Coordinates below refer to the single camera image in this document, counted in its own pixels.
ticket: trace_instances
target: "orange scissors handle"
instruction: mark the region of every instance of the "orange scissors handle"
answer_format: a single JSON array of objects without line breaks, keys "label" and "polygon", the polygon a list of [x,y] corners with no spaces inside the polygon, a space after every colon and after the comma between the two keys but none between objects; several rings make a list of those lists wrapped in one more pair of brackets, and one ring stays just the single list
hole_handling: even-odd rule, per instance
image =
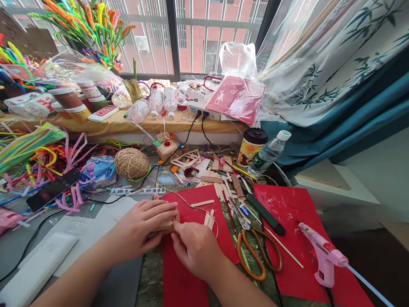
[{"label": "orange scissors handle", "polygon": [[[263,258],[264,258],[264,260],[265,260],[265,264],[267,265],[267,267],[268,267],[271,271],[273,271],[273,272],[275,272],[275,273],[279,273],[279,272],[281,271],[281,269],[282,269],[282,257],[281,257],[281,253],[280,253],[280,250],[278,249],[277,244],[273,241],[273,239],[272,239],[269,235],[267,235],[266,233],[264,233],[263,231],[261,231],[261,230],[259,230],[259,229],[257,229],[257,228],[252,228],[250,231],[251,231],[251,233],[254,235],[254,237],[256,238],[256,240],[257,240],[257,244],[258,244],[258,246],[259,246],[259,248],[260,248],[261,254],[263,255]],[[267,273],[266,273],[264,264],[262,263],[260,257],[257,255],[257,253],[255,252],[255,250],[251,247],[251,245],[250,245],[249,242],[247,241],[246,232],[247,232],[246,230],[242,230],[242,232],[239,233],[239,236],[238,236],[238,238],[237,238],[237,256],[239,257],[240,264],[242,265],[244,271],[245,271],[252,279],[257,280],[257,281],[264,281],[264,280],[267,278]],[[265,253],[263,244],[262,244],[262,242],[260,241],[260,238],[259,238],[258,234],[261,234],[261,235],[263,235],[264,237],[268,238],[268,239],[272,242],[272,244],[275,246],[275,248],[276,248],[276,250],[277,250],[278,258],[279,258],[279,266],[278,266],[277,268],[273,267],[273,265],[272,265],[272,264],[270,263],[270,261],[268,260],[267,254]],[[254,259],[256,260],[256,262],[258,263],[258,265],[260,266],[261,271],[262,271],[261,275],[255,275],[255,274],[253,274],[253,273],[247,268],[247,266],[246,266],[246,264],[245,264],[245,262],[244,262],[244,259],[243,259],[243,257],[242,257],[242,254],[241,254],[241,250],[240,250],[240,248],[241,248],[241,243],[242,243],[242,239],[243,239],[245,245],[247,246],[248,250],[249,250],[249,251],[251,252],[251,254],[253,255]]]}]

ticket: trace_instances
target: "curtain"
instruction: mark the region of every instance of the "curtain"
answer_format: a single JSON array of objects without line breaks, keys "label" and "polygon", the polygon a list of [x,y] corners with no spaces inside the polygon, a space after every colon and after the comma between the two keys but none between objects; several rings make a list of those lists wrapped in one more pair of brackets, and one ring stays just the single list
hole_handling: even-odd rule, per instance
[{"label": "curtain", "polygon": [[260,73],[262,128],[271,138],[293,134],[278,160],[284,169],[312,166],[406,113],[408,2],[328,3],[305,43]]}]

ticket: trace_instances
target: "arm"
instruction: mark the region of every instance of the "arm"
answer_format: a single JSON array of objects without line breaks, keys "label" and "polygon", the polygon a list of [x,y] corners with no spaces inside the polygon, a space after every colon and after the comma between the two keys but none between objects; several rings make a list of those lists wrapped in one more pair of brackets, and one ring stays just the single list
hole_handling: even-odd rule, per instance
[{"label": "arm", "polygon": [[164,232],[148,239],[150,232],[176,216],[176,203],[143,200],[86,251],[31,306],[90,306],[109,270],[157,246]]},{"label": "arm", "polygon": [[222,306],[247,307],[251,302],[254,306],[277,307],[223,254],[209,227],[176,221],[173,226],[180,235],[171,234],[180,261],[209,284]]}]

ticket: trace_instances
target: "hot glue gun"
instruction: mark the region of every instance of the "hot glue gun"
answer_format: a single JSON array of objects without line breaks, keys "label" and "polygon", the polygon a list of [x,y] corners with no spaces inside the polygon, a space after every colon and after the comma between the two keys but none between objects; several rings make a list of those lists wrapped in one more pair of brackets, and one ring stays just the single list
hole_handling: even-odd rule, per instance
[{"label": "hot glue gun", "polygon": [[315,279],[319,284],[326,287],[327,292],[334,286],[334,264],[339,267],[348,268],[356,277],[358,277],[377,297],[379,297],[386,306],[394,307],[378,290],[375,289],[361,274],[359,274],[348,263],[345,257],[339,250],[334,249],[332,244],[323,238],[318,232],[304,223],[297,221],[298,227],[302,233],[310,240],[318,259],[318,271],[315,272]]}]

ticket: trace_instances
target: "jute twine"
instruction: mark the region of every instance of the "jute twine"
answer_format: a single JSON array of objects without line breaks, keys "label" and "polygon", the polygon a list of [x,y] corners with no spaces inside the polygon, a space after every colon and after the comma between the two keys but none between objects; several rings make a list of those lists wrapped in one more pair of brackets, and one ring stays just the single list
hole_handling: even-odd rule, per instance
[{"label": "jute twine", "polygon": [[115,166],[118,174],[134,179],[146,175],[150,162],[146,154],[138,149],[125,148],[115,155]]}]

